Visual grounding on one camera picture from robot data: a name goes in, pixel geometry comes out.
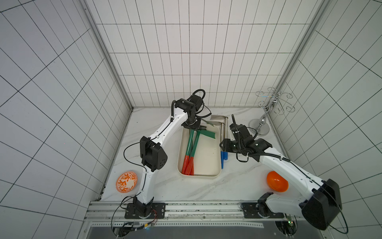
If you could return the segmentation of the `grey speckled hoe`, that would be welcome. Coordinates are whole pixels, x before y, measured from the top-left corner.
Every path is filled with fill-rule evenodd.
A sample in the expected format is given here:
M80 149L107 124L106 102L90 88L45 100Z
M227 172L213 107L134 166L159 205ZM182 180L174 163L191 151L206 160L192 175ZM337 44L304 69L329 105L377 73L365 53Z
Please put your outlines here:
M190 175L194 175L194 162L191 164L191 172Z

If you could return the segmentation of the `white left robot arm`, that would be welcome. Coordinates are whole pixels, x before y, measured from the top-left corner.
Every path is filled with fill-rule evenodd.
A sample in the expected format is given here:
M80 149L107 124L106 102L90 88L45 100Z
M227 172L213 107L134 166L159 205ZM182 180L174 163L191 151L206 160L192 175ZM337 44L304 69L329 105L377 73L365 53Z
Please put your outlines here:
M215 138L215 133L207 131L207 128L201 125L202 119L210 116L211 113L204 116L198 115L205 108L205 96L205 90L198 89L187 99L173 100L171 114L167 120L153 134L142 137L138 142L142 159L140 166L143 168L144 178L140 185L140 192L132 198L132 205L140 217L148 217L153 210L153 193L157 174L168 159L164 146L178 128L182 126L190 130L191 139L188 146L192 150L196 149L201 135Z

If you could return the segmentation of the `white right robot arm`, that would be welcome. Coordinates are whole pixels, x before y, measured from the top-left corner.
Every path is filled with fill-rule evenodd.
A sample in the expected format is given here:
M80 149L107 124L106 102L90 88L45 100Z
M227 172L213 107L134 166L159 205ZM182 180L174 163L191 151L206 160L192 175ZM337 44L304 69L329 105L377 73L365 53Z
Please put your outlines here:
M254 207L259 217L267 219L277 213L303 217L313 227L324 231L337 216L344 216L339 185L335 181L322 180L302 169L266 140L256 139L245 125L237 124L235 118L229 128L234 139L222 140L220 148L223 151L268 166L299 192L296 197L266 192Z

